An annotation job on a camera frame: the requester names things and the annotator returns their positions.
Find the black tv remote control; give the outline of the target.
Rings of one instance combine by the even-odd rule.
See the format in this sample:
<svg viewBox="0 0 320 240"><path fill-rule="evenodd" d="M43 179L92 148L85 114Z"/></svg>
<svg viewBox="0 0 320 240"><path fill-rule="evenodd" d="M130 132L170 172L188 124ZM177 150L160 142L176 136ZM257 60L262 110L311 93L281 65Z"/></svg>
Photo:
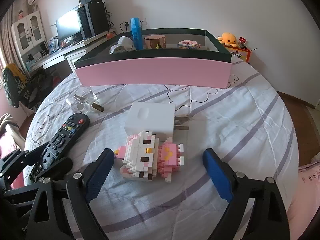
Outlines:
<svg viewBox="0 0 320 240"><path fill-rule="evenodd" d="M39 174L50 168L55 162L64 157L73 147L76 140L84 133L89 126L90 119L82 113L71 115L59 128L52 140L40 155L39 161L34 165L29 180L34 183Z"/></svg>

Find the pink white block figure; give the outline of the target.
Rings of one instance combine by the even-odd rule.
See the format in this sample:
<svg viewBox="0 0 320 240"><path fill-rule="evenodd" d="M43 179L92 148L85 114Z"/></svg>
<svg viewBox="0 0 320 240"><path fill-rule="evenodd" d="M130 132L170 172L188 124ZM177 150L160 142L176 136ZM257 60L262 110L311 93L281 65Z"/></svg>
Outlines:
<svg viewBox="0 0 320 240"><path fill-rule="evenodd" d="M167 183L172 181L172 174L185 165L183 153L184 145L174 143L172 137L161 141L148 131L129 135L126 144L114 152L123 163L120 168L123 178L152 181L160 176Z"/></svg>

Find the striped white bed sheet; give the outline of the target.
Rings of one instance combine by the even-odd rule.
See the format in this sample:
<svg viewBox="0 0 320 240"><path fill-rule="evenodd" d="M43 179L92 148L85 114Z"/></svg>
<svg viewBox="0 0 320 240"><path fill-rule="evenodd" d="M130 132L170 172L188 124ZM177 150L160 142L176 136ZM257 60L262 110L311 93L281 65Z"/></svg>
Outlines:
<svg viewBox="0 0 320 240"><path fill-rule="evenodd" d="M104 149L114 165L91 209L109 239L207 239L228 202L203 164L211 148L245 179L274 181L289 207L298 183L291 116L272 85L232 59L225 89L106 85L104 106L68 152L73 172Z"/></svg>

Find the clear glass bottle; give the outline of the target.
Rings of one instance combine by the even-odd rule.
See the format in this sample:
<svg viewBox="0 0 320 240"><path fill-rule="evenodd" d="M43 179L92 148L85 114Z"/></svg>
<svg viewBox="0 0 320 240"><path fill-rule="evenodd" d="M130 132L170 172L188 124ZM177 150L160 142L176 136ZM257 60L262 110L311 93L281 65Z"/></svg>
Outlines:
<svg viewBox="0 0 320 240"><path fill-rule="evenodd" d="M71 94L66 99L67 104L75 112L81 113L92 113L99 112L102 113L105 109L98 101L96 95L92 92L84 93L74 93Z"/></svg>

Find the black office chair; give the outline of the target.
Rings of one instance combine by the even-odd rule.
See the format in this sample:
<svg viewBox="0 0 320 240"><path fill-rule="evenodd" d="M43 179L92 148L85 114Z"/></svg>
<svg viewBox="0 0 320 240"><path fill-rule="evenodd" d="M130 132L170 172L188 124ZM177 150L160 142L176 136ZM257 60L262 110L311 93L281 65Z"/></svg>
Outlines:
<svg viewBox="0 0 320 240"><path fill-rule="evenodd" d="M54 88L53 77L44 70L29 78L14 63L3 69L2 78L9 105L23 105L34 113Z"/></svg>

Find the white power adapter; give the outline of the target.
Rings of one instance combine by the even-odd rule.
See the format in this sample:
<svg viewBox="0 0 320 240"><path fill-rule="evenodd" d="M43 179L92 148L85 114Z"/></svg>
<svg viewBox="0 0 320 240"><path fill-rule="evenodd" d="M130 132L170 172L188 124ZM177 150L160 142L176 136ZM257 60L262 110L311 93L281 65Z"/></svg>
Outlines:
<svg viewBox="0 0 320 240"><path fill-rule="evenodd" d="M127 135L148 131L161 141L174 135L174 130L187 131L188 126L176 125L175 121L188 121L187 116L175 116L174 103L134 102L125 122Z"/></svg>

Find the white desk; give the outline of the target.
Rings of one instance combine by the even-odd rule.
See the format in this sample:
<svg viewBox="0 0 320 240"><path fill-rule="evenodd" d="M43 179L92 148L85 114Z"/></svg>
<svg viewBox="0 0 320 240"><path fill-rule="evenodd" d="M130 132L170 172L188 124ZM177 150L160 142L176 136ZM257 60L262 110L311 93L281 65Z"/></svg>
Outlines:
<svg viewBox="0 0 320 240"><path fill-rule="evenodd" d="M57 52L47 55L44 58L37 61L35 64L31 66L31 69L27 71L27 76L33 76L39 68L47 69L56 65L60 62L67 60L69 62L69 57L75 58L76 55L82 57L83 55L89 53L97 46L103 44L107 41L107 34L116 34L116 29L111 29L109 31L105 31L95 37L89 38L87 40L83 40L75 43L72 46L67 46L63 49L58 50Z"/></svg>

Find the red cartoon box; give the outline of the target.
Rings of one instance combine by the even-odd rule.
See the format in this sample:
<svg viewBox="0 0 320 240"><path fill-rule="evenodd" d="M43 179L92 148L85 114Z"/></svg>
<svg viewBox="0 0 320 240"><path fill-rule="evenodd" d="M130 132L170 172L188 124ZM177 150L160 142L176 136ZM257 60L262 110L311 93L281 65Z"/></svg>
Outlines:
<svg viewBox="0 0 320 240"><path fill-rule="evenodd" d="M243 49L239 47L233 46L225 46L224 47L234 56L242 59L245 62L249 62L252 51L249 49Z"/></svg>

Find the white glass door cabinet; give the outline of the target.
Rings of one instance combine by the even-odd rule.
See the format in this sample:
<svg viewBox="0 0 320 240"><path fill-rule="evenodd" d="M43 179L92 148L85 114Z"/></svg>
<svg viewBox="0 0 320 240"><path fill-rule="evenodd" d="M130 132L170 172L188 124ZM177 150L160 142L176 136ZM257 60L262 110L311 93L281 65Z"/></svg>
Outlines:
<svg viewBox="0 0 320 240"><path fill-rule="evenodd" d="M46 40L39 11L16 21L11 26L11 34L19 56L24 55Z"/></svg>

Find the pink block donut model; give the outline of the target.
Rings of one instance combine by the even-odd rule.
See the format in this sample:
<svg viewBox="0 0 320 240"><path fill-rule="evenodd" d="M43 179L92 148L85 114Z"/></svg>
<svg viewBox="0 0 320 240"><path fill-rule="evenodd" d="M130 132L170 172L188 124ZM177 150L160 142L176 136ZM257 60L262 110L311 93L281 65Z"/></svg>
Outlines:
<svg viewBox="0 0 320 240"><path fill-rule="evenodd" d="M183 40L178 42L177 44L178 48L184 48L184 49L199 49L201 45L197 41L193 40Z"/></svg>

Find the orange cap bottle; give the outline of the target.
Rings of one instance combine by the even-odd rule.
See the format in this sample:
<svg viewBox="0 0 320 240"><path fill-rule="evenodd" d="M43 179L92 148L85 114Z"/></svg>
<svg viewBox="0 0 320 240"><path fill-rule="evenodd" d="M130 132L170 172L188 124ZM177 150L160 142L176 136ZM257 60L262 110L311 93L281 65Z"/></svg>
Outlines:
<svg viewBox="0 0 320 240"><path fill-rule="evenodd" d="M107 39L109 40L109 39L115 37L115 34L114 34L114 33L108 33L108 34L106 35L106 37L107 37Z"/></svg>

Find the yellow octopus plush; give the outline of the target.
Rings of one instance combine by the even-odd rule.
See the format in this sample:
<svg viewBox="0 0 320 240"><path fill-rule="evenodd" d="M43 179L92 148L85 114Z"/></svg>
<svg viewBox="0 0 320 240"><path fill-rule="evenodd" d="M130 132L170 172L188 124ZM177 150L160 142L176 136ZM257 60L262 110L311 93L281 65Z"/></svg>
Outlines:
<svg viewBox="0 0 320 240"><path fill-rule="evenodd" d="M224 46L231 46L235 48L238 46L236 37L231 33L223 33L222 36L217 38L217 40Z"/></svg>

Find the rose gold lidded jar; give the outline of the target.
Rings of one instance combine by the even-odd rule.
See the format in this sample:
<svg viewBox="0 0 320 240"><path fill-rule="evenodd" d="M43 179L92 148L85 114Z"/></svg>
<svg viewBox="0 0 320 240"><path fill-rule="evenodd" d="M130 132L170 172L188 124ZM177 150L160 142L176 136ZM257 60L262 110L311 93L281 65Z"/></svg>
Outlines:
<svg viewBox="0 0 320 240"><path fill-rule="evenodd" d="M166 48L165 35L149 35L145 37L145 44L147 49L156 49L157 44L161 46L160 49Z"/></svg>

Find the black computer tower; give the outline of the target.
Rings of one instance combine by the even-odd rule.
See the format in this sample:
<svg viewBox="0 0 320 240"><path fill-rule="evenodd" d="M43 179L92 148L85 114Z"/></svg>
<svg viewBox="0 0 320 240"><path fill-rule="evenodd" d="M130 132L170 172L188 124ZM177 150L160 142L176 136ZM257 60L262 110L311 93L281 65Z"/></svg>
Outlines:
<svg viewBox="0 0 320 240"><path fill-rule="evenodd" d="M76 13L84 40L108 31L107 14L102 2L84 4L76 9Z"/></svg>

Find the blue highlighter marker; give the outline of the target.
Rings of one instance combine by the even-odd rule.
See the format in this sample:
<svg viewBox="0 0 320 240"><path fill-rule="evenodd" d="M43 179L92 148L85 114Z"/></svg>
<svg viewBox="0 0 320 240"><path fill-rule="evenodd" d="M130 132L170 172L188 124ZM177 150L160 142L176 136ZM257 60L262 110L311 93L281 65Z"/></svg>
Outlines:
<svg viewBox="0 0 320 240"><path fill-rule="evenodd" d="M136 50L143 50L143 39L140 20L137 17L130 19L131 33Z"/></svg>

